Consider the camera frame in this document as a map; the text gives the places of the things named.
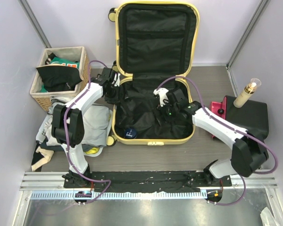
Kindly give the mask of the dark blue round jar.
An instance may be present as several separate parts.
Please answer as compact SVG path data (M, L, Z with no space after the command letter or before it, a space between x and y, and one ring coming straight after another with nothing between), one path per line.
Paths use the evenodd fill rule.
M137 137L137 131L133 128L126 128L124 133L125 139L135 139Z

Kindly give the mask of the pink drawer tray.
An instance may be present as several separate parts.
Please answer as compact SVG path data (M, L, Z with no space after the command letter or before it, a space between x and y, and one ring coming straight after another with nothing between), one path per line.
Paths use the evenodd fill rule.
M226 119L226 104L227 104L227 96L225 96L222 102L214 102L210 103L209 109L212 113L221 117L222 119Z

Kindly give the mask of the yellow-green garment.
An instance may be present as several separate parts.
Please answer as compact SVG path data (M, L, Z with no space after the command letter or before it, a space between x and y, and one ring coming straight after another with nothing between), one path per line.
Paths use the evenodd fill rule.
M99 152L100 148L99 147L93 147L90 150L88 150L87 152L85 152L86 154L97 154Z

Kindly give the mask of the yellow hard-shell suitcase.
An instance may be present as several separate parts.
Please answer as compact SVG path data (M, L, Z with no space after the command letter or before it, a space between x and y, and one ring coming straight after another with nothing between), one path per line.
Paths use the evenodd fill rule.
M115 24L116 59L122 75L120 103L113 106L112 131L126 145L179 145L195 126L166 122L159 108L157 88L179 89L192 102L187 76L192 68L200 14L189 2L130 1L111 8ZM125 139L126 128L137 131Z

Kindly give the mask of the beige cosmetic bottle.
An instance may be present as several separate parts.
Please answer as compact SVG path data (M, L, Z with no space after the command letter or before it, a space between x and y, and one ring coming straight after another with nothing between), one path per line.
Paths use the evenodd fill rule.
M234 100L233 105L236 108L241 108L249 100L249 98L256 92L256 90L261 86L261 80L253 78L245 86L244 90L237 96Z

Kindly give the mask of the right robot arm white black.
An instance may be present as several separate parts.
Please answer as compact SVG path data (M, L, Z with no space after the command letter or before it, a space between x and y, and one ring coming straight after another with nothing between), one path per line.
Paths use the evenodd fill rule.
M229 159L215 160L204 168L203 179L207 185L214 186L229 175L249 177L268 160L264 140L256 130L247 130L220 118L200 102L190 102L179 89L158 88L153 94L159 99L159 108L166 116L209 132L231 149Z

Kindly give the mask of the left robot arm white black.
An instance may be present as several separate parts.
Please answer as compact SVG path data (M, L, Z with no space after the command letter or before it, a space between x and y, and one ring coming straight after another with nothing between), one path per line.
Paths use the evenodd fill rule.
M84 137L83 115L98 99L115 98L118 93L119 74L112 68L103 68L101 74L90 77L86 86L74 99L53 109L51 134L63 147L69 164L69 176L79 187L90 182L91 171L82 148Z

